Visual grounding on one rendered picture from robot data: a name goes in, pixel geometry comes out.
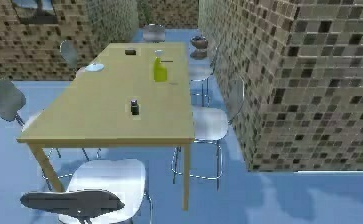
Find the white chair with grey back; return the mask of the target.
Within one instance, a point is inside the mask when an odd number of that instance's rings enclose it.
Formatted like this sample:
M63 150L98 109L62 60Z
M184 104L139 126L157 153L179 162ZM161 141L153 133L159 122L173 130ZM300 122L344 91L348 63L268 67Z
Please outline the white chair with grey back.
M245 81L241 77L228 82L230 90L228 101L234 104L233 109L224 111L214 107L193 106L193 119L195 128L195 140L197 144L212 144L216 147L216 175L212 177L190 174L190 177L214 180L216 189L220 187L220 178L223 175L223 151L221 140L229 131L229 126L235 117L241 112L245 101Z
M215 72L218 48L212 50L212 59L208 64L190 64L189 77L191 82L201 82L201 91L194 93L194 96L201 98L201 105L208 106L210 104L209 96L209 78Z
M134 224L150 200L145 164L137 159L82 164L63 192L28 192L23 206L58 216L59 224Z
M60 55L65 60L68 67L75 72L78 77L83 73L84 67L78 68L78 52L69 40L63 40L60 44Z
M143 28L145 42L159 43L165 41L165 27L160 24L148 24Z
M84 105L81 104L81 106L78 108L75 108L76 110L71 110L68 109L67 112L70 112L69 115L71 116L71 113L74 116L74 112L77 113L87 113L90 111L94 112L96 110L96 106L100 106L98 102L93 102L91 100L88 100L89 102L87 103L83 103ZM46 112L46 110L41 110L40 112L34 114L29 120L27 120L27 122L24 122L22 120L22 118L20 117L20 115L18 114L18 111L20 109L22 109L22 107L26 104L26 97L24 95L24 93L19 90L13 83L12 81L8 80L8 79L0 79L0 118L8 121L8 122L12 122L14 120L16 120L20 126L22 126L22 132L28 130L28 128L30 129L30 126L33 124L33 122L35 122L37 120L37 123L41 120L41 118L39 118L42 114L42 116L45 116L46 114L51 115L49 118L53 119L53 121L58 121L58 115L53 115L53 112L60 112L58 113L59 115L63 115L63 109L62 111L57 111L57 110L52 110L50 107L48 107L48 112ZM43 149L40 148L38 150L33 150L31 148L31 146L29 146L29 151L33 154L33 156L35 157L35 160L37 161L37 163L39 164L39 167L41 168L41 172L42 172L42 177L43 179L46 181L48 188L52 191L52 186L49 182L49 175L47 176L45 174L45 170L44 170L44 166L43 165L48 165L48 168L53 171L54 174L56 174L53 170L53 167L50 164L49 158L50 156L47 156L44 152ZM94 184L98 184L98 185L94 185L94 186L98 186L101 187L103 186L105 190L106 189L106 185L105 185L105 181L101 181L100 178L93 178L93 179L89 179L91 180L89 183L94 183Z

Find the yellow spray bottle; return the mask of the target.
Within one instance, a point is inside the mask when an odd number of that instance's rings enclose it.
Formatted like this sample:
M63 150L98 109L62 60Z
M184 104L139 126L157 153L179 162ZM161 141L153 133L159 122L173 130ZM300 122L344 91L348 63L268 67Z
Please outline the yellow spray bottle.
M158 49L155 51L155 60L153 65L153 77L155 82L167 81L167 68L161 62L163 51Z

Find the light wooden dining table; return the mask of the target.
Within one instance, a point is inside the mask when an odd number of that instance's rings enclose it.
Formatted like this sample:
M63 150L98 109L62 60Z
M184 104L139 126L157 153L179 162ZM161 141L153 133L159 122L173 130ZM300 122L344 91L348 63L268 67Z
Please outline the light wooden dining table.
M136 50L136 55L125 55L127 49ZM163 51L166 82L155 82L153 77L158 49ZM48 106L53 111L65 111L63 115L53 112L58 121L41 114L41 120L33 122L17 141L43 152L46 148L180 146L184 152L182 208L187 210L190 151L195 139L187 56L182 42L111 43L96 58L104 69L82 73ZM131 114L134 99L139 115ZM68 109L79 109L88 100L100 106L94 112L69 115ZM57 174L43 166L53 189L62 192Z

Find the pale blue plate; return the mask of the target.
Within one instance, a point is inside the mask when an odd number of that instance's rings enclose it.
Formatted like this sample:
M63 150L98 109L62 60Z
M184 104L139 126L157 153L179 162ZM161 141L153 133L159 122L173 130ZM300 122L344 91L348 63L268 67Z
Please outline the pale blue plate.
M88 72L99 72L104 69L104 65L101 63L92 63L85 67Z

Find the dark framed wall picture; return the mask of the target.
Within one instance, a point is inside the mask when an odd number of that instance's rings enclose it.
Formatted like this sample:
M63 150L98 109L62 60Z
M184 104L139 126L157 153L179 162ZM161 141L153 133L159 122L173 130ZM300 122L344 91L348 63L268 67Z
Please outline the dark framed wall picture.
M11 0L20 22L29 24L57 24L52 0Z

